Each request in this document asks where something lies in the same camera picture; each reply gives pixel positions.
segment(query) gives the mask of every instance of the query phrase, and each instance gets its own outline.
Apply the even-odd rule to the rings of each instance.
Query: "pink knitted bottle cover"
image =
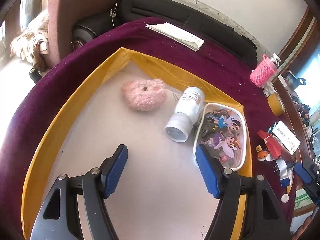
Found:
[[[262,87],[277,72],[277,67],[274,63],[266,55],[262,57],[263,60],[250,75],[252,83],[257,87]]]

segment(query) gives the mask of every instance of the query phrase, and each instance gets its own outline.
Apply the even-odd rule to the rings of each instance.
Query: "black leather couch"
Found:
[[[114,26],[144,17],[158,17],[207,39],[233,54],[249,67],[257,66],[257,47],[248,38],[204,13],[171,0],[117,0]],[[73,28],[74,49],[113,29],[110,12],[84,18]]]

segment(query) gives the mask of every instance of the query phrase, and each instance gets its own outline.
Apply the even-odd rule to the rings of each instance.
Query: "silver bolt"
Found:
[[[224,168],[223,169],[223,172],[225,173],[225,174],[231,174],[232,173],[232,169],[230,169],[230,168]]]
[[[264,180],[264,177],[259,174],[259,175],[257,175],[257,179],[263,181],[263,180]]]
[[[58,180],[63,180],[66,178],[66,174],[62,173],[58,176]]]
[[[93,168],[91,174],[98,174],[100,172],[99,168]]]

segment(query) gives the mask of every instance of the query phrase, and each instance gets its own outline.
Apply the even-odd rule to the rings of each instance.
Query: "striped blanket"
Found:
[[[27,28],[11,42],[11,56],[26,59],[39,71],[45,70],[40,54],[49,54],[48,11],[44,10],[33,19]]]

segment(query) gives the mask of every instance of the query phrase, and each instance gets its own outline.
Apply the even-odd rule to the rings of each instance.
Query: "yellow tape roll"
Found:
[[[285,112],[284,104],[277,93],[273,93],[268,97],[268,103],[275,116],[279,116]]]

